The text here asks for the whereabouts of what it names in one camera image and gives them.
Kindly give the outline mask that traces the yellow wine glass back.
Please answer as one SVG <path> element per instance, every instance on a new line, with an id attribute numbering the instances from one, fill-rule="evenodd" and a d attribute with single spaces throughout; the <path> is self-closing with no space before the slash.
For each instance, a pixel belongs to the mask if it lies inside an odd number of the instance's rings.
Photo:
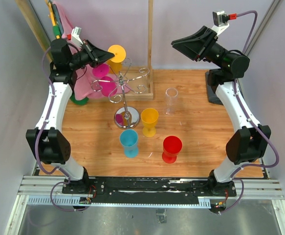
<path id="1" fill-rule="evenodd" d="M 109 73 L 118 74 L 122 69 L 122 62 L 126 58 L 126 51 L 121 45 L 112 45 L 108 52 L 114 54 L 114 57 L 107 61 L 109 65 Z"/>

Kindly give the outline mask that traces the pink plastic wine glass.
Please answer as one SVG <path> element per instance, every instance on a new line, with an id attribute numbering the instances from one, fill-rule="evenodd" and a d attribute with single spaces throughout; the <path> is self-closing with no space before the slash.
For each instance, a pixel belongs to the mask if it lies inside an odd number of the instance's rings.
<path id="1" fill-rule="evenodd" d="M 101 64 L 92 69 L 92 74 L 95 77 L 91 87 L 94 91 L 101 92 L 103 96 L 113 96 L 117 92 L 115 81 L 108 76 L 109 66 L 107 64 Z"/>

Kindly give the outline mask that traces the clear wine glass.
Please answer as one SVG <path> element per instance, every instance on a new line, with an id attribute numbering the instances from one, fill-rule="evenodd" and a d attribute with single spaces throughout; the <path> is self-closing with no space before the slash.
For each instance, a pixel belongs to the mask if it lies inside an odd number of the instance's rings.
<path id="1" fill-rule="evenodd" d="M 178 91 L 176 88 L 168 88 L 165 92 L 166 107 L 164 113 L 166 115 L 173 114 L 176 108 Z"/>

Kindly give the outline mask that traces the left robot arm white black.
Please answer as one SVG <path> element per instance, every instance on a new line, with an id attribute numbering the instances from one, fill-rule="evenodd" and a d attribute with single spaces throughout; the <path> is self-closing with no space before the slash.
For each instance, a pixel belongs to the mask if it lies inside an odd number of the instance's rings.
<path id="1" fill-rule="evenodd" d="M 55 39 L 45 54 L 51 53 L 48 97 L 35 128 L 26 131 L 26 140 L 40 170 L 51 175 L 60 171 L 65 175 L 63 193 L 87 193 L 90 179 L 87 170 L 71 156 L 69 141 L 62 134 L 66 106 L 77 81 L 76 71 L 90 66 L 96 68 L 115 55 L 102 50 L 88 40 L 80 48 L 64 38 Z"/>

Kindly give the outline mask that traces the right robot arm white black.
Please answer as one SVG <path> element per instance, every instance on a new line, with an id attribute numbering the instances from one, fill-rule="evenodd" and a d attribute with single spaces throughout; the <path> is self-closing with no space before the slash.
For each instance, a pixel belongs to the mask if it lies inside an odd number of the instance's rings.
<path id="1" fill-rule="evenodd" d="M 218 33 L 206 26 L 190 36 L 171 42 L 174 49 L 193 61 L 207 61 L 217 65 L 209 70 L 207 83 L 225 107 L 234 128 L 226 144 L 226 157 L 212 170 L 207 183 L 199 189 L 213 196 L 231 190 L 233 177 L 244 167 L 256 166 L 262 158 L 271 135 L 270 127 L 261 125 L 240 96 L 238 78 L 243 78 L 250 60 L 241 51 L 227 50 L 217 43 Z"/>

